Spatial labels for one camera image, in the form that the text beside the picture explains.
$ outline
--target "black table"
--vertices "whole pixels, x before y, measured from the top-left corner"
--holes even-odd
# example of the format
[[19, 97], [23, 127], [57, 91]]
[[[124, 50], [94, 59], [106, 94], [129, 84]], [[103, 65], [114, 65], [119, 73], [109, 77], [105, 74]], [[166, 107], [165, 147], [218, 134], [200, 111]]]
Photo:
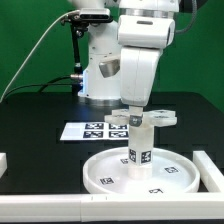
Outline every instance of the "black table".
[[[8, 163], [0, 179], [0, 195], [87, 193], [82, 182], [85, 161], [105, 149], [126, 146], [127, 141], [62, 142], [60, 136], [68, 121], [103, 121], [104, 115], [118, 108], [82, 104], [69, 93], [9, 97], [0, 105], [0, 152], [7, 153]], [[156, 147], [190, 159], [194, 150], [204, 150], [224, 171], [222, 112], [195, 93], [152, 93], [145, 110], [156, 109], [175, 110], [178, 118], [176, 126], [156, 128]]]

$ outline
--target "black cable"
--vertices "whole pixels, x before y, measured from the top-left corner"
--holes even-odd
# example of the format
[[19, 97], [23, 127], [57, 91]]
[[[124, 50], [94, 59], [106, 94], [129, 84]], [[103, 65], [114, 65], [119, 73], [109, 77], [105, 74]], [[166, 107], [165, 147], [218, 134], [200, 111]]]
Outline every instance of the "black cable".
[[193, 24], [195, 23], [196, 21], [196, 18], [197, 18], [197, 10], [198, 10], [198, 6], [197, 6], [197, 0], [191, 0], [192, 1], [192, 17], [191, 17], [191, 21], [190, 23], [187, 25], [187, 27], [185, 27], [184, 29], [182, 30], [176, 30], [175, 33], [176, 34], [184, 34], [186, 32], [188, 32], [191, 27], [193, 26]]
[[48, 87], [48, 84], [53, 84], [53, 83], [55, 83], [55, 82], [58, 82], [58, 81], [61, 81], [61, 80], [65, 80], [65, 79], [70, 79], [70, 76], [62, 76], [62, 77], [58, 77], [58, 78], [52, 79], [51, 81], [49, 81], [48, 83], [46, 83], [45, 85], [43, 85], [43, 86], [38, 90], [38, 93], [43, 92], [43, 91]]
[[13, 92], [24, 89], [24, 88], [31, 88], [31, 87], [40, 87], [40, 86], [72, 86], [72, 84], [55, 84], [55, 83], [47, 83], [47, 84], [31, 84], [31, 85], [25, 85], [25, 86], [19, 86], [12, 90], [10, 90], [3, 98], [2, 102]]

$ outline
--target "white block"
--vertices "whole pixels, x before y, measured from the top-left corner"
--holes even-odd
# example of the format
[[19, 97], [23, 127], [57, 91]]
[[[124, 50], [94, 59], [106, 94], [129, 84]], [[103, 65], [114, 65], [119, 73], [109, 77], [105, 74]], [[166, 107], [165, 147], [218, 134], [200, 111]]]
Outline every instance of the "white block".
[[208, 191], [224, 193], [224, 177], [209, 156], [204, 151], [195, 151], [193, 155], [193, 162]]
[[224, 219], [224, 194], [91, 195], [82, 221]]
[[6, 154], [0, 153], [0, 178], [7, 170], [7, 161], [6, 161]]
[[81, 195], [0, 196], [0, 222], [80, 221]]

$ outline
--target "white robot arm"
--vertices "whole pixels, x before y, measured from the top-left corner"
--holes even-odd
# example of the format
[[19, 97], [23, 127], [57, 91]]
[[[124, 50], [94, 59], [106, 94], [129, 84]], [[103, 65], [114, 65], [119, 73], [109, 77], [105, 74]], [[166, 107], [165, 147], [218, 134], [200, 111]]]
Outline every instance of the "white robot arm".
[[121, 0], [121, 98], [124, 104], [147, 105], [163, 49], [172, 43], [178, 0]]

